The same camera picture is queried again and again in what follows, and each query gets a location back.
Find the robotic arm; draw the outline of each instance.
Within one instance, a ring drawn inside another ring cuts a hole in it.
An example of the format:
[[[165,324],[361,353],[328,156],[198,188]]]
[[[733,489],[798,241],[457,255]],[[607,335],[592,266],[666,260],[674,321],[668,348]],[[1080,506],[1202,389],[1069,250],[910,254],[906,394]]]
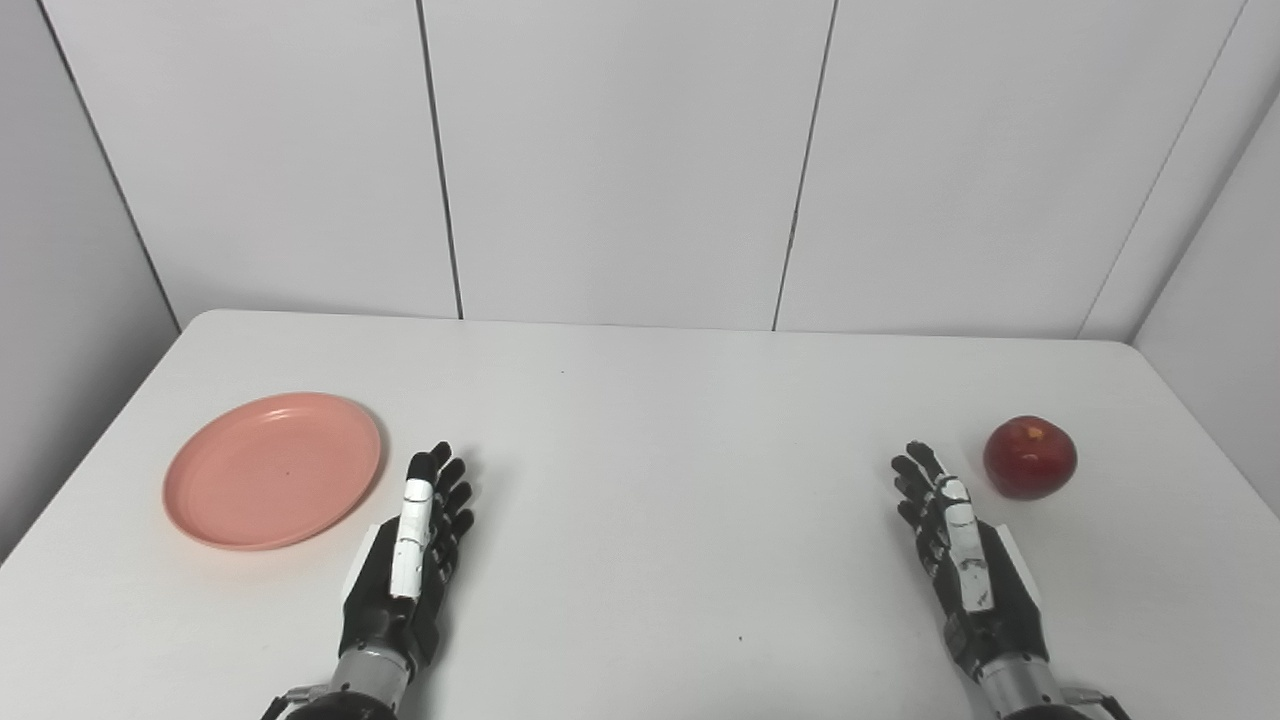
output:
[[[435,655],[458,541],[475,521],[463,509],[471,498],[471,486],[460,482],[465,471],[445,442],[413,456],[403,510],[379,528],[342,606],[333,678],[275,698],[262,720],[292,703],[302,707],[289,720],[396,720],[404,689]]]
[[[892,461],[905,497],[899,515],[933,579],[946,616],[952,660],[982,688],[1001,720],[1087,720],[1080,705],[1100,705],[1129,720],[1115,698],[1059,685],[1048,664],[1039,607],[995,528],[973,514],[969,491],[923,442]]]

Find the robotic hand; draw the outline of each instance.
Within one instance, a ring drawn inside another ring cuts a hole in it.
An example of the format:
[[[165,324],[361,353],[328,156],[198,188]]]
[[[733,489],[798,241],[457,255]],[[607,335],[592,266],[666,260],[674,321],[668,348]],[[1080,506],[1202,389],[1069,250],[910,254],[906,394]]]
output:
[[[1129,720],[1115,698],[1061,688],[1048,665],[1039,607],[1000,533],[973,514],[969,491],[923,442],[892,461],[906,498],[899,514],[946,615],[943,638],[956,665],[978,683],[1001,720],[1087,719],[1073,706],[1098,705]]]
[[[408,466],[404,505],[379,528],[342,606],[338,667],[326,684],[275,698],[262,720],[303,703],[289,720],[396,720],[408,683],[439,644],[436,615],[458,566],[458,541],[475,516],[463,505],[471,486],[447,442]]]

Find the red apple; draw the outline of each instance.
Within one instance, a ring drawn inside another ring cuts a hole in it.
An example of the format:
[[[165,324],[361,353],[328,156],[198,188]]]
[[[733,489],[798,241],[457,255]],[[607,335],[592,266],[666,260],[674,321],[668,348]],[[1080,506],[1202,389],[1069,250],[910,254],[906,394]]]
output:
[[[1036,500],[1071,479],[1075,473],[1075,443],[1053,423],[1036,415],[1021,415],[991,433],[982,462],[1000,495]]]

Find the table surface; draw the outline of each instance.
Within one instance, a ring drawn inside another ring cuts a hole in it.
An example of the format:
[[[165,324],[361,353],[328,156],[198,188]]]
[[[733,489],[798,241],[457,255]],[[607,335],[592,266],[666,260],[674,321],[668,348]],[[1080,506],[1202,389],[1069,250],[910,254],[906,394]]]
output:
[[[380,423],[370,496],[288,548],[179,534],[174,452],[301,389]],[[980,470],[1019,414],[1080,450],[1038,502]],[[325,680],[356,547],[442,438],[477,524],[404,717],[979,716],[895,512],[913,438],[1011,528],[1060,679],[1135,720],[1280,706],[1280,520],[1126,346],[215,311],[0,568],[5,715],[250,720]]]

